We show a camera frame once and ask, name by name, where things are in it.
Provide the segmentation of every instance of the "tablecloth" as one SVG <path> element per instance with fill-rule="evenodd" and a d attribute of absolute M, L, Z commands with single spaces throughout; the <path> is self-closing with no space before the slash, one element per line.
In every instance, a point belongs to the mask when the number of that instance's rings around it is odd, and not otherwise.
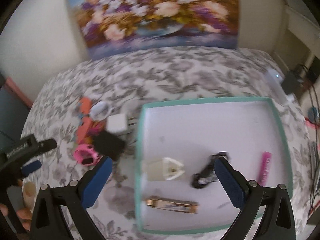
<path fill-rule="evenodd" d="M 51 187 L 80 179 L 88 168 L 77 164 L 72 154 L 73 134 L 79 125 L 77 104 L 82 96 L 98 102 L 106 100 L 114 113 L 138 118 L 145 103 L 173 99 L 225 96 L 264 96 L 275 98 L 263 77 L 267 68 L 279 70 L 265 52 L 253 49 L 171 47 L 140 50 L 98 61 L 87 61 L 51 78 L 42 88 L 25 123 L 23 136 L 34 133 L 37 140 L 54 138 L 58 147 L 37 157 L 42 168 L 24 180 Z M 297 101 L 286 106 L 276 103 L 285 129 L 293 172 L 292 208 L 297 234 L 302 232 L 309 209 L 311 185 L 308 132 Z M 141 233 L 134 218 L 135 129 L 125 140 L 127 148 L 114 163 L 96 203 L 87 211 L 105 236 L 112 240 L 220 239 L 225 230 L 187 236 Z M 68 213 L 67 224 L 75 239 L 81 239 Z M 252 239 L 260 219 L 252 225 Z"/>

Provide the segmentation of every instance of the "blue round object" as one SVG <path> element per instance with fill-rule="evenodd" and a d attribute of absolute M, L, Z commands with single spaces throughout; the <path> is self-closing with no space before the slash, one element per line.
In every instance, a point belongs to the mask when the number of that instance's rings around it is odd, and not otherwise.
<path fill-rule="evenodd" d="M 315 107 L 311 107 L 308 110 L 308 118 L 311 123 L 319 123 L 319 110 Z"/>

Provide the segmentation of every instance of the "metal screw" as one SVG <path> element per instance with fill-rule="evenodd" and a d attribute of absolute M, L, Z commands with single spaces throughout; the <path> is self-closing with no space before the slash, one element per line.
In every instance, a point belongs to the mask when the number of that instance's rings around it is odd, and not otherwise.
<path fill-rule="evenodd" d="M 70 181 L 69 185 L 71 187 L 77 186 L 78 185 L 78 181 L 76 179 L 74 179 L 74 180 Z"/>
<path fill-rule="evenodd" d="M 250 185 L 251 187 L 256 187 L 256 186 L 258 185 L 258 183 L 257 183 L 255 180 L 250 180 L 250 181 L 249 181 L 249 185 Z"/>
<path fill-rule="evenodd" d="M 286 189 L 285 184 L 279 184 L 280 189 Z"/>
<path fill-rule="evenodd" d="M 48 188 L 48 184 L 42 184 L 40 189 L 42 190 L 46 190 Z"/>

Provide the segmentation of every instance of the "pink lip balm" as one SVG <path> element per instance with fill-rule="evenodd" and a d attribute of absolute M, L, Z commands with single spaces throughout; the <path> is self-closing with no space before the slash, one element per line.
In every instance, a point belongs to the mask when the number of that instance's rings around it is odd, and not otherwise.
<path fill-rule="evenodd" d="M 266 185 L 268 180 L 270 164 L 271 164 L 271 155 L 272 154 L 270 152 L 264 152 L 262 154 L 262 163 L 261 163 L 260 175 L 258 179 L 258 183 L 262 187 Z"/>

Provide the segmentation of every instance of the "pink watch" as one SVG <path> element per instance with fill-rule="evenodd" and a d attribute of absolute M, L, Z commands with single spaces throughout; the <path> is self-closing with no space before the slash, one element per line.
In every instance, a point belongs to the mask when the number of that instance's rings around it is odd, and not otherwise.
<path fill-rule="evenodd" d="M 96 165 L 100 160 L 99 154 L 94 150 L 93 145 L 82 143 L 78 145 L 73 157 L 84 166 Z"/>

